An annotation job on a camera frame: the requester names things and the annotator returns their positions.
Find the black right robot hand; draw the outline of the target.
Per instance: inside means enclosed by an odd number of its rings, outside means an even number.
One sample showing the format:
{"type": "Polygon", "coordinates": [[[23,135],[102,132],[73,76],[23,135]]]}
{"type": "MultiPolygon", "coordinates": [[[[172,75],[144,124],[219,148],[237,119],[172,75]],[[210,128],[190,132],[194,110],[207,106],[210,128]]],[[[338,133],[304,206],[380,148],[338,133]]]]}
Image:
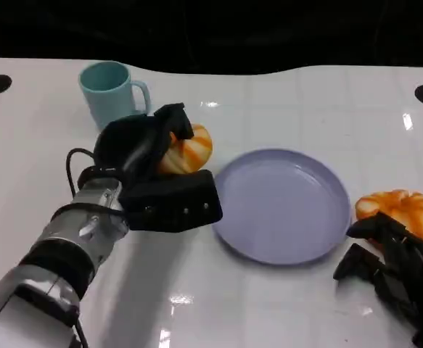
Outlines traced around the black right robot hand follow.
{"type": "Polygon", "coordinates": [[[423,239],[382,212],[356,221],[347,235],[379,244],[384,260],[354,243],[333,279],[357,277],[372,284],[379,299],[415,327],[412,342],[423,347],[423,239]]]}

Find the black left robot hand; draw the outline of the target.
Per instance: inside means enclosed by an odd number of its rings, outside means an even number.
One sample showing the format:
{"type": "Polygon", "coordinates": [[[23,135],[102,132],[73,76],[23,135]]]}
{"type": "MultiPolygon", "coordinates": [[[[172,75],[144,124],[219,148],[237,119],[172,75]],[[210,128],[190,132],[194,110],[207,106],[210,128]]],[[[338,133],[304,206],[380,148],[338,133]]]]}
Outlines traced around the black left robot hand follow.
{"type": "Polygon", "coordinates": [[[94,163],[115,168],[129,183],[159,175],[159,166],[172,144],[171,136],[194,135],[182,103],[166,104],[153,115],[131,115],[109,123],[94,147],[94,163]]]}

